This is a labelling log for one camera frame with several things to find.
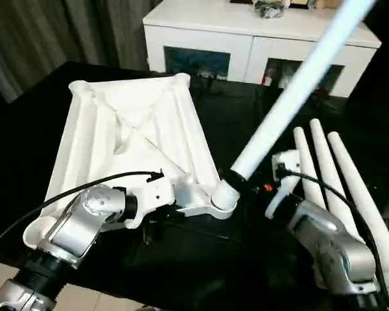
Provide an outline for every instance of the black wire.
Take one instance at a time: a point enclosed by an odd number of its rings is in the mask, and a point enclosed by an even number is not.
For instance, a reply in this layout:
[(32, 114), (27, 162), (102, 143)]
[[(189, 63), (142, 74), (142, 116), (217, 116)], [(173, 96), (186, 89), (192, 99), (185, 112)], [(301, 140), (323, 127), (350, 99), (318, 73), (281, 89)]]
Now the black wire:
[(346, 199), (345, 196), (343, 196), (341, 193), (339, 193), (336, 189), (334, 189), (328, 183), (325, 183), (322, 180), (319, 180), (317, 178), (311, 177), (311, 176), (306, 175), (304, 173), (293, 172), (293, 171), (287, 170), (285, 168), (279, 168), (279, 170), (282, 171), (283, 173), (285, 173), (286, 175), (297, 176), (297, 177), (301, 177), (301, 178), (304, 178), (304, 179), (308, 179), (308, 180), (310, 180), (312, 182), (315, 182), (315, 183), (319, 184), (320, 186), (322, 186), (323, 188), (325, 188), (327, 190), (330, 190), (337, 197), (339, 197), (344, 203), (347, 204), (347, 206), (350, 208), (350, 211), (351, 211), (353, 217), (355, 217), (357, 219), (357, 222), (362, 226), (364, 234), (366, 235), (365, 236), (365, 242), (368, 245), (368, 247), (371, 249), (371, 252), (373, 253), (373, 257), (374, 257), (375, 262), (376, 262), (376, 277), (377, 277), (377, 280), (379, 281), (379, 284), (381, 286), (381, 290), (382, 290), (382, 292), (383, 292), (383, 294), (385, 296), (386, 304), (389, 305), (389, 293), (388, 293), (388, 289), (386, 287), (386, 283), (384, 282), (384, 276), (383, 276), (381, 259), (379, 257), (379, 252), (377, 251), (377, 246), (376, 246), (376, 243), (375, 243), (375, 239), (374, 239), (374, 237), (373, 237), (373, 235), (372, 235), (372, 233), (370, 231), (369, 226), (367, 225), (367, 223), (364, 220), (363, 216), (360, 214), (360, 212), (357, 209), (356, 205), (353, 202), (351, 202), (348, 199)]
[(121, 177), (126, 177), (126, 176), (134, 176), (134, 175), (148, 175), (148, 176), (153, 176), (153, 175), (156, 175), (156, 174), (159, 174), (157, 172), (145, 172), (145, 171), (137, 171), (137, 172), (125, 172), (125, 173), (120, 173), (120, 174), (116, 174), (116, 175), (111, 175), (111, 176), (108, 176), (108, 177), (104, 177), (104, 178), (100, 178), (98, 180), (95, 180), (95, 181), (91, 181), (90, 183), (85, 183), (81, 186), (78, 186), (78, 187), (75, 187), (71, 190), (68, 190), (68, 191), (65, 191), (61, 194), (58, 194), (57, 196), (54, 196), (53, 198), (50, 198), (49, 200), (47, 201), (44, 201), (39, 207), (31, 210), (30, 212), (28, 212), (27, 214), (23, 215), (21, 218), (17, 219), (13, 224), (11, 224), (10, 226), (8, 226), (8, 228), (6, 230), (4, 230), (1, 234), (0, 234), (0, 240), (10, 231), (12, 230), (15, 226), (17, 226), (18, 224), (20, 224), (22, 221), (24, 221), (24, 219), (32, 216), (33, 214), (39, 212), (40, 210), (42, 210), (44, 207), (62, 199), (62, 198), (65, 198), (66, 196), (69, 196), (71, 194), (74, 194), (78, 191), (82, 191), (84, 189), (87, 189), (89, 187), (92, 187), (92, 186), (95, 186), (95, 185), (98, 185), (99, 183), (104, 183), (105, 181), (109, 181), (109, 180), (112, 180), (112, 179), (117, 179), (117, 178), (121, 178)]

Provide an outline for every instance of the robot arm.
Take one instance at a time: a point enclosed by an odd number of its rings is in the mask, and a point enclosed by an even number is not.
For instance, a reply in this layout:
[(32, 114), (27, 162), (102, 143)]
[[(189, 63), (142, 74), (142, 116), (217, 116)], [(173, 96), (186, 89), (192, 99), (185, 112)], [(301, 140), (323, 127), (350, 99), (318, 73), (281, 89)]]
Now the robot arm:
[[(298, 151), (274, 155), (272, 166), (276, 181), (279, 168), (300, 172)], [(351, 236), (329, 211), (293, 195), (299, 180), (297, 176), (279, 180), (280, 187), (266, 209), (266, 217), (285, 225), (311, 254), (333, 303), (339, 302), (346, 310), (386, 310), (379, 296), (371, 250)]]
[(50, 311), (68, 276), (100, 232), (137, 228), (158, 207), (174, 203), (166, 177), (134, 189), (97, 185), (81, 192), (62, 212), (25, 266), (0, 288), (0, 310)]

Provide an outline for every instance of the gray curtain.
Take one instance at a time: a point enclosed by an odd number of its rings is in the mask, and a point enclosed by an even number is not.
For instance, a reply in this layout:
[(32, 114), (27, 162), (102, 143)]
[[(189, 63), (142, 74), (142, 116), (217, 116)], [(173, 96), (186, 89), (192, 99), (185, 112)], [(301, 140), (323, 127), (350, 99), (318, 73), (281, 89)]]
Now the gray curtain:
[(0, 91), (10, 102), (64, 62), (148, 69), (142, 19), (159, 0), (0, 0)]

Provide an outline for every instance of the white 3d-printed tray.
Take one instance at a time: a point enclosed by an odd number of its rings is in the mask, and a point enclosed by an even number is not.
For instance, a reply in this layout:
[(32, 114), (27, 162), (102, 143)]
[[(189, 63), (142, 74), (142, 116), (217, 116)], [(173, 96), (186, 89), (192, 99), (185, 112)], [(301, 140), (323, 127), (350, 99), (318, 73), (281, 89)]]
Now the white 3d-printed tray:
[[(136, 170), (157, 171), (171, 179), (177, 204), (187, 216), (225, 219), (233, 210), (211, 205), (219, 181), (189, 93), (190, 77), (69, 85), (71, 107), (46, 198), (84, 183)], [(147, 177), (132, 176), (109, 186), (138, 187)], [(74, 195), (41, 211), (23, 234), (31, 248), (44, 237)]]

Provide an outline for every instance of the black table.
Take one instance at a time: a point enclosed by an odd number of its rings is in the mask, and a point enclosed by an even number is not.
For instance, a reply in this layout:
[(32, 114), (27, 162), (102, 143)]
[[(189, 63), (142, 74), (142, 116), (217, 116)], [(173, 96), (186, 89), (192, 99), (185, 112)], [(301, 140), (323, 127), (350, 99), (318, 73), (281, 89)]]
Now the black table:
[[(0, 114), (0, 232), (44, 199), (71, 102), (67, 86), (159, 76), (157, 73), (66, 63)], [(266, 115), (279, 90), (192, 78), (190, 92), (213, 159), (228, 169)], [(389, 125), (357, 100), (311, 98), (272, 153), (294, 148), (292, 129), (318, 117), (338, 131), (373, 198), (389, 218)], [(269, 157), (252, 185), (271, 181)], [(283, 228), (263, 216), (266, 198), (246, 196), (226, 221), (210, 216), (170, 220), (146, 246), (141, 229), (102, 234), (69, 282), (173, 310), (326, 310), (311, 261)], [(19, 266), (31, 218), (0, 243), (0, 262)]]

